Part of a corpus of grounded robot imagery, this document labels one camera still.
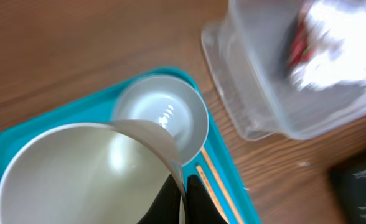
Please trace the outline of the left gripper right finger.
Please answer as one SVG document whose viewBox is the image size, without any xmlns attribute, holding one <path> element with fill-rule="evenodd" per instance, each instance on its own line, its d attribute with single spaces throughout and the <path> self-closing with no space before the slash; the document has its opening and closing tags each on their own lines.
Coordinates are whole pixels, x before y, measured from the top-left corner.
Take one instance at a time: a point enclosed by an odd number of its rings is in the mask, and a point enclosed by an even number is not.
<svg viewBox="0 0 366 224">
<path fill-rule="evenodd" d="M 190 224 L 227 224 L 196 175 L 187 179 L 187 204 Z"/>
</svg>

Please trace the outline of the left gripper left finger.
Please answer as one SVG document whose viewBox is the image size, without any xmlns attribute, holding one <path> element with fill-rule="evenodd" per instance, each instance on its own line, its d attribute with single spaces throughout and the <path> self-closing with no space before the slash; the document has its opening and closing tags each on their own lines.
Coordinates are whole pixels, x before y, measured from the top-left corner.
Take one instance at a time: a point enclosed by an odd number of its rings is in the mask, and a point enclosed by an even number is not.
<svg viewBox="0 0 366 224">
<path fill-rule="evenodd" d="M 138 224 L 179 224 L 180 203 L 180 190 L 172 175 L 169 175 Z"/>
</svg>

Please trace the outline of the white cup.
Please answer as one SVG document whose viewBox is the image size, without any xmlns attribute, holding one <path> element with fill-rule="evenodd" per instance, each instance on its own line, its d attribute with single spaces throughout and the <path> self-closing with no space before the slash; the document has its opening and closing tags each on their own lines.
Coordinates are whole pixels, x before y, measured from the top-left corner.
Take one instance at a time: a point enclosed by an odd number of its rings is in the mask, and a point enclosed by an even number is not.
<svg viewBox="0 0 366 224">
<path fill-rule="evenodd" d="M 169 175 L 188 219 L 173 137 L 144 120 L 73 123 L 26 143 L 0 181 L 0 223 L 138 223 Z"/>
</svg>

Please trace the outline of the red snack wrapper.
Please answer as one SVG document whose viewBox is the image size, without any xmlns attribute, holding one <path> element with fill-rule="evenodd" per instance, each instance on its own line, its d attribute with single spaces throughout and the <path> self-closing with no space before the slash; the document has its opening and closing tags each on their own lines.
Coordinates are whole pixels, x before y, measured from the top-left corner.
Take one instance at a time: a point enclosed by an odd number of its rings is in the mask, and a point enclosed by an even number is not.
<svg viewBox="0 0 366 224">
<path fill-rule="evenodd" d="M 314 48 L 309 43 L 309 31 L 303 18 L 298 19 L 294 40 L 291 43 L 288 57 L 288 67 L 293 69 L 299 64 L 310 61 Z"/>
</svg>

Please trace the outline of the white napkin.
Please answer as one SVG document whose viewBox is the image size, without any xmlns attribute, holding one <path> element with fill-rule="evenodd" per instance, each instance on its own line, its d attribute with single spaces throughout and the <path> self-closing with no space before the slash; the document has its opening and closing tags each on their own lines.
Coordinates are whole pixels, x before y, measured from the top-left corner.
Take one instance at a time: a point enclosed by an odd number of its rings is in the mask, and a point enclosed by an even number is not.
<svg viewBox="0 0 366 224">
<path fill-rule="evenodd" d="M 289 68 L 291 84 L 314 91 L 366 86 L 366 0 L 304 1 L 297 24 L 300 18 L 314 52 L 307 63 Z"/>
</svg>

